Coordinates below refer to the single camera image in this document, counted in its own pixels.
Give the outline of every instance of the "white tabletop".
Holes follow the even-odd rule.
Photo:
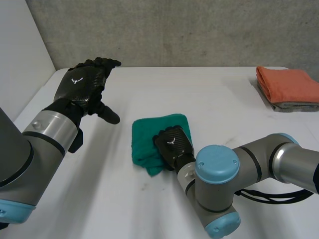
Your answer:
[[[57,71],[21,113],[15,121],[20,130],[52,102],[65,71]],[[132,164],[132,123],[185,114],[195,154],[210,144],[234,148],[275,132],[288,133],[302,147],[319,151],[319,114],[273,112],[255,84],[254,67],[113,70],[103,102],[120,115],[121,123],[84,117],[83,146],[66,154],[28,221],[0,231],[0,238],[209,238],[173,172],[151,178]],[[251,188],[266,193],[299,190],[273,179]],[[229,239],[318,238],[317,195],[279,206],[235,196],[233,205],[242,223]]]

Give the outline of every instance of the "black cable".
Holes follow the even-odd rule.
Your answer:
[[[264,195],[269,195],[270,197],[264,197],[266,200],[268,201],[265,201],[265,200],[261,200],[261,199],[257,199],[257,198],[253,198],[249,195],[246,195],[244,193],[241,193],[240,195],[242,195],[243,197],[249,199],[249,200],[252,200],[252,201],[255,201],[255,202],[259,202],[259,203],[266,203],[266,204],[273,204],[273,205],[278,205],[278,204],[291,204],[291,203],[297,203],[297,202],[300,202],[300,201],[303,201],[305,199],[307,199],[308,197],[310,197],[313,193],[312,192],[309,192],[309,191],[298,191],[298,192],[293,192],[293,193],[290,193],[290,194],[286,194],[286,195],[291,195],[291,194],[295,194],[295,193],[299,193],[300,195],[297,196],[297,197],[294,197],[294,198],[291,198],[291,199],[288,199],[288,200],[284,200],[284,201],[275,201],[273,199],[271,199],[270,197],[273,197],[274,195],[275,196],[283,196],[284,194],[264,194]]]
[[[245,193],[248,193],[252,196],[262,197],[262,198],[295,198],[295,197],[299,197],[299,196],[314,194],[306,189],[292,192],[292,193],[283,193],[283,194],[267,194],[267,193],[262,193],[262,192],[259,192],[256,190],[248,190],[248,189],[243,189],[242,191],[244,191]]]

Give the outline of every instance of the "green towel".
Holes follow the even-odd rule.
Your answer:
[[[138,119],[132,125],[132,159],[133,163],[146,168],[150,176],[159,174],[164,169],[153,136],[169,126],[181,126],[191,141],[188,121],[185,115],[173,114],[158,118]]]

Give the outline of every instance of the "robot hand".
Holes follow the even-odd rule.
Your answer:
[[[54,101],[71,101],[81,108],[82,116],[97,114],[106,122],[118,124],[120,117],[102,102],[102,91],[111,70],[121,62],[97,57],[86,60],[65,73]]]
[[[168,170],[178,171],[187,163],[195,161],[194,148],[180,126],[168,127],[153,137]]]

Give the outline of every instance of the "orange towel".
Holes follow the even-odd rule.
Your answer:
[[[257,79],[271,103],[319,103],[319,83],[300,69],[270,70],[256,68]]]

